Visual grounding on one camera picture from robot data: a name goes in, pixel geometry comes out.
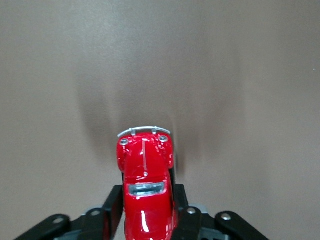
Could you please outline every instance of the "glossy red paint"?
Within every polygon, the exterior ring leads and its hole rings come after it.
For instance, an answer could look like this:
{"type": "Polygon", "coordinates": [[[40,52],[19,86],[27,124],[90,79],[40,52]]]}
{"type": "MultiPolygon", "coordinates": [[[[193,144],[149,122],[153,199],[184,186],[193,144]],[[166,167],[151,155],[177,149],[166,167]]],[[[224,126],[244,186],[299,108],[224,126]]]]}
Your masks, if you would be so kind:
{"type": "Polygon", "coordinates": [[[177,224],[169,173],[174,166],[170,136],[160,132],[123,136],[117,158],[123,173],[126,239],[169,240],[177,224]]]}

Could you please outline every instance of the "metal screw head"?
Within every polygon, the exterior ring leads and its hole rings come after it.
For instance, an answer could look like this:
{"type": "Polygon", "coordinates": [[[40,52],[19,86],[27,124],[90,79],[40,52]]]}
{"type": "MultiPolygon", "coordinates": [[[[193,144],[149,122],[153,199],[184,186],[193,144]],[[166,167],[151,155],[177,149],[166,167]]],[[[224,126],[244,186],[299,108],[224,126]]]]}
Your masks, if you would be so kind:
{"type": "Polygon", "coordinates": [[[129,140],[126,139],[126,138],[122,138],[121,141],[120,141],[120,145],[122,145],[122,146],[125,146],[125,145],[127,145],[128,143],[129,143],[129,140]]]}
{"type": "Polygon", "coordinates": [[[160,140],[160,142],[165,143],[165,142],[168,142],[168,137],[162,135],[162,136],[159,137],[159,140],[160,140]]]}
{"type": "Polygon", "coordinates": [[[100,211],[98,211],[98,210],[91,212],[91,216],[97,216],[99,214],[100,214],[100,211]]]}
{"type": "Polygon", "coordinates": [[[59,223],[61,223],[63,221],[64,221],[64,219],[62,217],[58,217],[55,220],[53,220],[53,224],[59,224],[59,223]]]}
{"type": "Polygon", "coordinates": [[[187,212],[188,214],[195,214],[195,213],[196,213],[196,210],[195,210],[193,207],[189,207],[189,208],[186,210],[186,212],[187,212]]]}
{"type": "Polygon", "coordinates": [[[231,216],[228,213],[223,213],[221,215],[221,218],[225,221],[230,221],[231,220],[231,216]]]}

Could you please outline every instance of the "red toy car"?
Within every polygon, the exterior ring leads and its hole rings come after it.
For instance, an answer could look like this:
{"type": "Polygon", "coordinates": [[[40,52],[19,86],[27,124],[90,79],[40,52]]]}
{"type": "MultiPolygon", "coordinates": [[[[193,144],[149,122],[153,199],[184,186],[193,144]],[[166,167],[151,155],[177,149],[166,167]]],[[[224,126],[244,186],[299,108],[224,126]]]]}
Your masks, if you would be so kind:
{"type": "Polygon", "coordinates": [[[174,151],[170,132],[130,128],[118,135],[127,240],[169,240],[177,225],[173,196],[174,151]]]}

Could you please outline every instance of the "gray floor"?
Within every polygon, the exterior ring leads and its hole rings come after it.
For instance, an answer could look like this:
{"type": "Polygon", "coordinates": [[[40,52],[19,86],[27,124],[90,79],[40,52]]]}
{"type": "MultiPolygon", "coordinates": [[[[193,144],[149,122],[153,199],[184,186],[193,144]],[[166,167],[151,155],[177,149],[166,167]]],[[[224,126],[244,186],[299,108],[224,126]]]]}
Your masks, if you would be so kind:
{"type": "Polygon", "coordinates": [[[173,131],[190,202],[319,239],[319,22],[317,0],[0,1],[0,239],[103,203],[143,125],[173,131]]]}

